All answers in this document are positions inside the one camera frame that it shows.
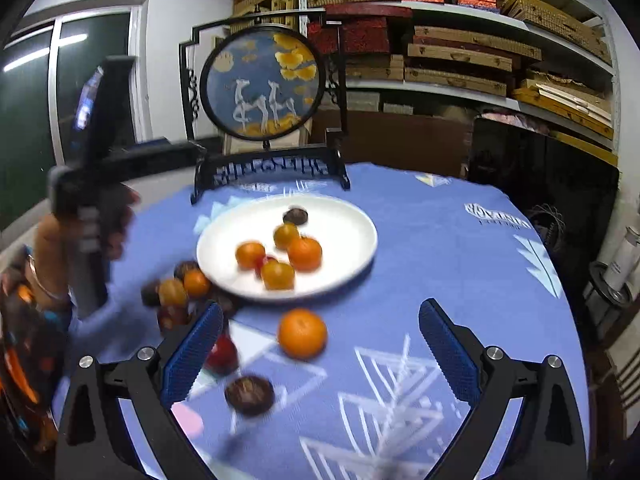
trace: metal bolt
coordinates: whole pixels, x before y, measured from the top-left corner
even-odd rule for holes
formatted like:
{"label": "metal bolt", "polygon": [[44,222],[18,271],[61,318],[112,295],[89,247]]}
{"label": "metal bolt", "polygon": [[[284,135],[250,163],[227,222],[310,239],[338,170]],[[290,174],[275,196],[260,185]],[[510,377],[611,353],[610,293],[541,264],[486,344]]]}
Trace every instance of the metal bolt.
{"label": "metal bolt", "polygon": [[141,361],[149,361],[149,359],[151,359],[155,353],[156,351],[153,348],[151,348],[150,346],[145,346],[144,348],[138,350],[138,359],[140,359]]}
{"label": "metal bolt", "polygon": [[81,368],[88,368],[92,364],[94,364],[94,358],[91,357],[90,355],[85,355],[83,358],[80,359]]}
{"label": "metal bolt", "polygon": [[489,359],[493,359],[494,361],[499,361],[504,357],[504,352],[497,346],[489,346],[489,348],[486,349],[486,354]]}
{"label": "metal bolt", "polygon": [[562,359],[557,355],[550,355],[548,358],[546,358],[546,362],[549,363],[549,366],[551,366],[552,368],[559,368],[562,366]]}

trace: white oval plate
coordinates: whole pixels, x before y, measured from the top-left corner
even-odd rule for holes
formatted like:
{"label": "white oval plate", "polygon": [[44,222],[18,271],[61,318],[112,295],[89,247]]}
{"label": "white oval plate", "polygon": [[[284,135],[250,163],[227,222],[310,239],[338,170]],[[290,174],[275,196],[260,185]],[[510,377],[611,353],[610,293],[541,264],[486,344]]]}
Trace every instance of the white oval plate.
{"label": "white oval plate", "polygon": [[[320,242],[322,265],[315,272],[296,272],[293,290],[266,290],[255,272],[238,268],[236,248],[256,240],[267,254],[288,263],[287,253],[273,243],[273,231],[294,206],[308,212],[300,234]],[[345,284],[367,266],[377,246],[376,227],[361,209],[329,196],[297,194],[252,200],[222,213],[200,236],[196,254],[202,271],[223,290],[251,300],[277,301],[308,298]]]}

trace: person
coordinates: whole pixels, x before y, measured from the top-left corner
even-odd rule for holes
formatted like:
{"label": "person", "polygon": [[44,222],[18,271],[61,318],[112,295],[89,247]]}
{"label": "person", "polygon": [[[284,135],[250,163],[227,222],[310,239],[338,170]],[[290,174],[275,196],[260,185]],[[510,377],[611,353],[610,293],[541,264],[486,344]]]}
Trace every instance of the person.
{"label": "person", "polygon": [[[132,206],[139,201],[129,190],[122,230],[107,240],[110,260],[124,254]],[[77,242],[81,232],[77,218],[45,216],[37,226],[33,248],[18,250],[0,274],[0,410],[10,415],[17,433],[39,453],[51,450],[56,441],[50,404],[62,376],[66,332],[74,310],[65,248]]]}

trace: moon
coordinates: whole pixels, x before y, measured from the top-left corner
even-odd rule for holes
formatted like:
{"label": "moon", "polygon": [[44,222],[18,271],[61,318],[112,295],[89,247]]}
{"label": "moon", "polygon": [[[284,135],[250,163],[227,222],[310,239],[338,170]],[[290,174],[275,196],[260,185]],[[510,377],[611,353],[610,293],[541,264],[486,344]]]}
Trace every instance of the moon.
{"label": "moon", "polygon": [[225,50],[221,52],[213,62],[213,68],[218,72],[229,72],[234,67],[234,55]]}

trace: window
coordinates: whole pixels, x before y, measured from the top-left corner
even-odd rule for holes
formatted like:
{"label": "window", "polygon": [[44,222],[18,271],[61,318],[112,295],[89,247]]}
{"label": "window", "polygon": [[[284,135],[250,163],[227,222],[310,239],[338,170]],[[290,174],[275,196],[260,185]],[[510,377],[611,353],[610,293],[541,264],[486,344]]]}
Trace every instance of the window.
{"label": "window", "polygon": [[[0,232],[46,197],[52,166],[78,160],[82,139],[73,124],[82,87],[106,56],[144,51],[142,12],[123,6],[51,18],[0,53]],[[117,132],[117,147],[150,138],[141,67],[139,60],[123,97],[130,120]]]}

